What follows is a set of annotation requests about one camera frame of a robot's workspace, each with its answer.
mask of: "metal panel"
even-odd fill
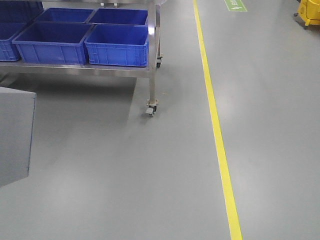
[[[0,87],[0,187],[28,176],[36,94]]]

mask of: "floor marking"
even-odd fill
[[[230,12],[247,12],[247,8],[242,0],[224,0]]]
[[[229,229],[230,229],[230,236],[231,236],[231,240],[243,240],[234,191],[231,184],[225,144],[224,144],[221,127],[220,127],[217,103],[216,103],[214,89],[213,89],[211,75],[210,75],[209,63],[208,63],[207,52],[205,47],[204,35],[201,27],[197,0],[193,0],[193,6],[194,6],[194,15],[195,15],[195,21],[196,21],[196,27],[197,27],[199,45],[200,45],[200,51],[201,51],[201,57],[202,57],[206,92],[207,92],[209,107],[210,107],[216,152],[217,152],[217,157],[218,157],[218,162],[220,167],[225,207],[226,207],[226,213],[227,213]]]

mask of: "cart leg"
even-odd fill
[[[157,28],[160,28],[161,22],[160,22],[160,10],[161,10],[161,6],[157,5],[156,9],[155,9],[155,26]],[[161,53],[161,48],[160,48],[160,40],[159,40],[159,46],[157,49],[157,59],[156,59],[156,67],[160,68],[161,63],[162,63],[162,58],[164,57],[164,55]]]
[[[153,1],[148,4],[148,37],[149,37],[149,100],[147,101],[146,113],[149,117],[153,117],[157,111],[159,101],[156,99],[156,59],[158,47],[156,45],[156,27],[159,24],[157,22],[157,9]]]
[[[157,106],[159,106],[159,100],[156,99],[156,76],[149,78],[149,100],[147,101],[146,113],[149,117],[153,117],[157,111]]]
[[[159,40],[159,46],[158,46],[158,55],[157,55],[157,59],[156,59],[156,68],[160,68],[161,64],[162,64],[162,59],[164,58],[164,55],[161,53],[161,48],[160,48],[160,40]]]

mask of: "metal cart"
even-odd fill
[[[160,53],[160,8],[164,0],[117,0],[118,4],[144,4],[148,10],[148,38],[149,61],[147,67],[123,67],[102,65],[58,65],[58,64],[32,64],[22,60],[15,62],[0,62],[0,72],[25,73],[25,74],[62,74],[105,77],[131,77],[149,79],[149,99],[147,100],[146,113],[153,117],[159,101],[156,99],[156,69],[162,62]],[[114,3],[115,0],[42,0],[39,2],[68,2],[68,3]]]

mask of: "yellow mop bucket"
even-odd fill
[[[320,0],[301,0],[295,17],[300,16],[305,22],[304,28],[309,25],[320,25]]]

